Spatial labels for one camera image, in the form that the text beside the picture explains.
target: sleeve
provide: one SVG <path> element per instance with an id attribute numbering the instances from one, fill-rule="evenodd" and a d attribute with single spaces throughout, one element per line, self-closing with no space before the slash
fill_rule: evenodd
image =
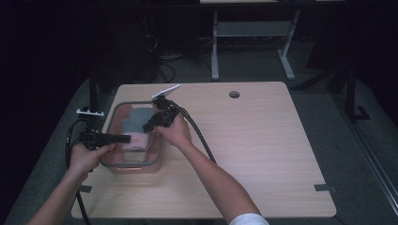
<path id="1" fill-rule="evenodd" d="M 258 214 L 242 214 L 229 223 L 229 225 L 269 225 L 268 222 Z"/>

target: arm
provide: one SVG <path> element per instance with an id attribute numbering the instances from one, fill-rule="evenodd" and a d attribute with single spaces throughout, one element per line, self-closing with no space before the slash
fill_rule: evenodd
<path id="1" fill-rule="evenodd" d="M 246 213 L 261 215 L 244 187 L 193 145 L 190 129 L 181 114 L 170 127 L 156 129 L 187 158 L 228 223 Z"/>
<path id="2" fill-rule="evenodd" d="M 27 224 L 62 224 L 88 172 L 96 168 L 100 157 L 112 148 L 112 145 L 105 145 L 97 150 L 88 151 L 81 143 L 75 145 L 69 170 Z"/>

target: person's left arm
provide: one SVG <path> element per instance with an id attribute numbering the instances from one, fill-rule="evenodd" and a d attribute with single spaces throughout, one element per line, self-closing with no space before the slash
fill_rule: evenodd
<path id="1" fill-rule="evenodd" d="M 27 224 L 62 224 L 81 183 L 87 178 L 88 173 L 99 165 L 100 157 L 113 147 L 105 145 L 97 150 L 88 151 L 81 143 L 76 144 L 72 149 L 69 170 Z"/>

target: gray floor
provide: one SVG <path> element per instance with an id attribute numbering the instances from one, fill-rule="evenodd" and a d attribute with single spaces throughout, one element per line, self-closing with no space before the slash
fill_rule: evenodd
<path id="1" fill-rule="evenodd" d="M 297 78 L 288 81 L 277 57 L 280 42 L 263 45 L 261 51 L 246 51 L 221 54 L 219 82 L 266 82 L 280 81 L 294 86 L 312 78 L 318 70 L 305 68 L 313 44 L 294 42 L 289 60 Z M 209 64 L 209 53 L 201 55 Z M 181 59 L 170 64 L 176 70 L 174 83 L 205 83 L 211 81 L 209 67 L 203 61 Z M 164 68 L 167 75 L 171 70 Z M 364 153 L 352 132 L 336 98 L 326 91 L 329 79 L 325 79 L 305 91 L 291 91 L 298 115 L 307 133 L 320 169 L 329 186 L 336 189 L 331 193 L 337 208 L 337 218 L 267 218 L 270 224 L 398 224 L 398 217 L 392 210 L 382 189 L 376 182 Z M 162 83 L 158 78 L 155 83 Z M 398 129 L 378 106 L 370 89 L 357 82 L 357 105 L 370 114 L 371 120 L 358 122 L 375 154 L 388 172 L 392 183 L 398 187 Z M 106 109 L 113 96 L 102 96 Z M 19 199 L 14 204 L 6 224 L 24 224 L 38 210 L 65 172 L 64 141 L 69 124 L 75 120 L 75 110 L 88 105 L 88 85 L 83 83 L 65 109 L 65 114 L 48 141 L 35 170 Z M 93 224 L 145 224 L 141 219 L 94 219 Z M 65 224 L 84 224 L 71 215 Z M 149 220 L 147 224 L 197 224 L 194 220 Z M 222 220 L 214 224 L 225 224 Z"/>

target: plastic container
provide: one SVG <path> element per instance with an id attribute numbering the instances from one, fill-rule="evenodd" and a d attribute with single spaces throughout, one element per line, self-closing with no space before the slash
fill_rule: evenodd
<path id="1" fill-rule="evenodd" d="M 150 101 L 118 104 L 112 114 L 107 133 L 122 134 L 121 121 L 129 117 L 129 112 L 132 109 L 142 107 L 154 108 Z M 122 143 L 118 143 L 112 151 L 103 155 L 99 161 L 113 173 L 155 173 L 161 168 L 161 149 L 162 136 L 156 131 L 151 131 L 146 149 L 123 150 Z"/>

